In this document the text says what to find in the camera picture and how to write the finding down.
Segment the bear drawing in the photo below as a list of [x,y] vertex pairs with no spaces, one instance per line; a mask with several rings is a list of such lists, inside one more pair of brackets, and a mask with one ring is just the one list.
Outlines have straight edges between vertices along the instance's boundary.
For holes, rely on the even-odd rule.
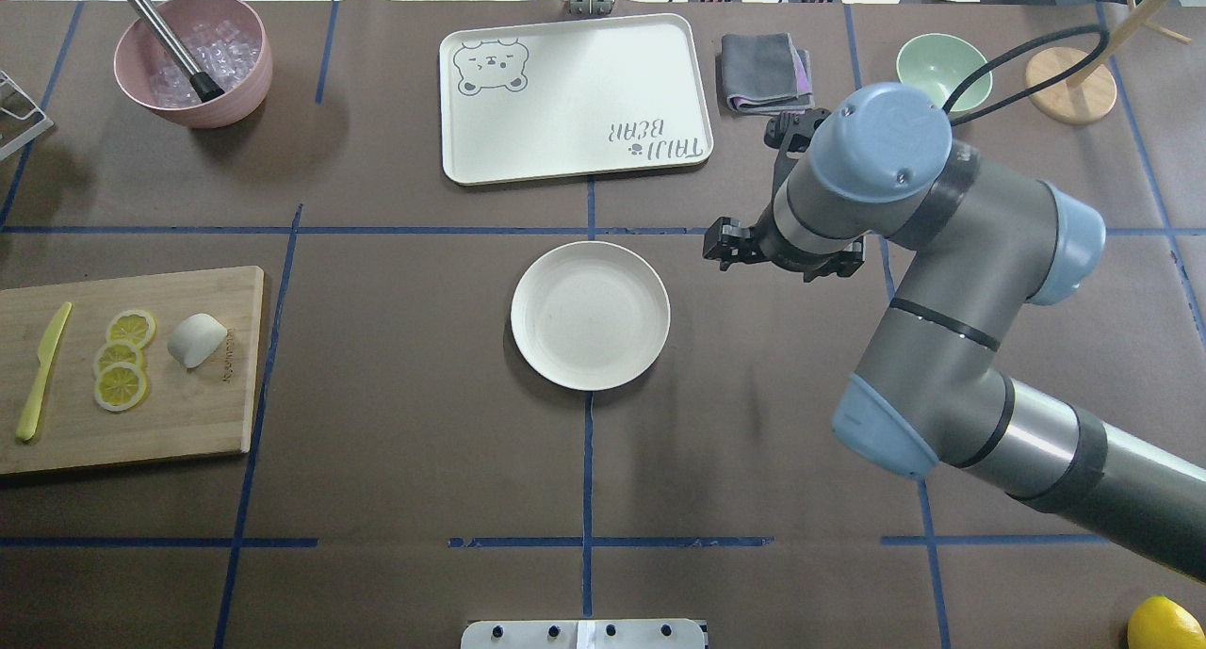
[[463,43],[452,54],[452,65],[461,74],[457,89],[464,95],[503,87],[521,92],[527,86],[523,74],[527,57],[528,49],[519,40]]

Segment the yellow knife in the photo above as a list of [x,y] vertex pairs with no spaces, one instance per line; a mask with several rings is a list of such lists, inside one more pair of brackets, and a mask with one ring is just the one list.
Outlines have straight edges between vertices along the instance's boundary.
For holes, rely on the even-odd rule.
[[63,335],[63,327],[68,323],[68,315],[71,314],[71,304],[64,303],[59,311],[54,314],[46,332],[42,333],[42,341],[37,344],[37,376],[34,378],[34,390],[29,392],[25,408],[22,409],[21,421],[17,423],[17,439],[29,442],[37,432],[37,420],[42,417],[42,398],[46,394],[46,380],[51,375],[51,364],[54,362],[54,352],[59,349],[59,338]]

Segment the wooden round disc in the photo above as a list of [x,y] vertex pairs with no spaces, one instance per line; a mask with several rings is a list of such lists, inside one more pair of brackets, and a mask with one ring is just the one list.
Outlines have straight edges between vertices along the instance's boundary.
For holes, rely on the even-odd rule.
[[[1087,54],[1077,48],[1047,48],[1026,64],[1026,87],[1042,83],[1081,62]],[[1067,80],[1030,95],[1030,101],[1049,117],[1065,124],[1089,124],[1105,117],[1118,100],[1114,75],[1105,65],[1097,66],[1078,87]]]

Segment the white food piece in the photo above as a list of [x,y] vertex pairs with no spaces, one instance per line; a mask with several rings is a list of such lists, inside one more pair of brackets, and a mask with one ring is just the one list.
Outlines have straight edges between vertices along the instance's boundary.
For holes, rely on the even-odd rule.
[[206,357],[213,355],[215,350],[226,340],[227,328],[221,322],[199,312],[181,322],[176,331],[171,332],[168,339],[168,352],[176,357],[177,362],[186,369],[192,369]]

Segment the knife handle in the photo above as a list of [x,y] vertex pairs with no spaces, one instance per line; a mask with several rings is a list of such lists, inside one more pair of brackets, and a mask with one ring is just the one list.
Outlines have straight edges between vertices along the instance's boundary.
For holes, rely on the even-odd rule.
[[51,374],[51,366],[41,364],[37,375],[34,376],[34,387],[29,391],[29,399],[21,411],[21,420],[17,422],[17,439],[29,442],[37,433],[37,421],[42,417],[42,398],[46,396],[46,379]]

